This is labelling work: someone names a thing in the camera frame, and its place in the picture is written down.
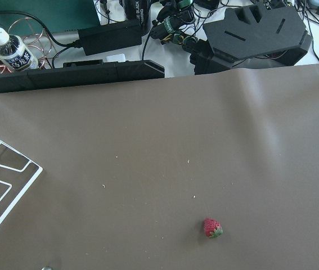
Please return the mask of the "white-capped drink bottle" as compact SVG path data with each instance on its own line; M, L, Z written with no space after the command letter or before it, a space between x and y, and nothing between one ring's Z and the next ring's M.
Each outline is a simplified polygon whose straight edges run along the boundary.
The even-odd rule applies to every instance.
M0 28L0 60L11 71L37 69L39 61L23 40Z

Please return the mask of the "black plastic fixture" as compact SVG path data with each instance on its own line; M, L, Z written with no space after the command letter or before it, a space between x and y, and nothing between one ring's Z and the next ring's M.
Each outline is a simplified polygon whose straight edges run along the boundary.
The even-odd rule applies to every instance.
M238 61L260 56L293 66L313 41L294 7L228 8L224 19L205 23L203 30L206 40L198 40L190 56L196 75L226 71Z

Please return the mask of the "black power adapter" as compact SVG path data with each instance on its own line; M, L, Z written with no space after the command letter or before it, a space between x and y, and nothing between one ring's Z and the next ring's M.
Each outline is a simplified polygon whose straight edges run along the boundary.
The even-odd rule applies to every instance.
M92 28L79 29L78 36L86 56L142 44L137 20L126 20Z

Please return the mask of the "red strawberry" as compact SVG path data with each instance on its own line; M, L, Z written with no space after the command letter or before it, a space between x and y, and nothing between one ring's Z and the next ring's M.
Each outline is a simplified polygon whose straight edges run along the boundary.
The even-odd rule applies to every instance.
M217 238L223 234L223 228L219 221L211 218L204 219L204 233L207 238Z

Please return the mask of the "long black bar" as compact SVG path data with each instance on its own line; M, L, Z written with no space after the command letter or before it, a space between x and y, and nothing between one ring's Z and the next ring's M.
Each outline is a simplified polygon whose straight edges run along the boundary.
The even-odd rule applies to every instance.
M30 69L0 74L0 93L128 82L165 77L165 68L152 60L69 62L61 68Z

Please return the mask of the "black shaker bottle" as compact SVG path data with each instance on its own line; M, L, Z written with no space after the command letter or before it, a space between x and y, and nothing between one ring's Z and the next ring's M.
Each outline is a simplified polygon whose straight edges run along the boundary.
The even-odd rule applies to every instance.
M150 1L148 0L124 0L122 6L127 20L136 19L141 27L142 36L146 35L149 30Z

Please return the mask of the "green box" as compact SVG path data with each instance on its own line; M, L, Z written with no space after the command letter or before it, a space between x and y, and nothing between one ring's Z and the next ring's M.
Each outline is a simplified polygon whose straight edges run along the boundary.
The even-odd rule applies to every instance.
M0 11L31 14L52 32L100 25L94 1L0 1Z

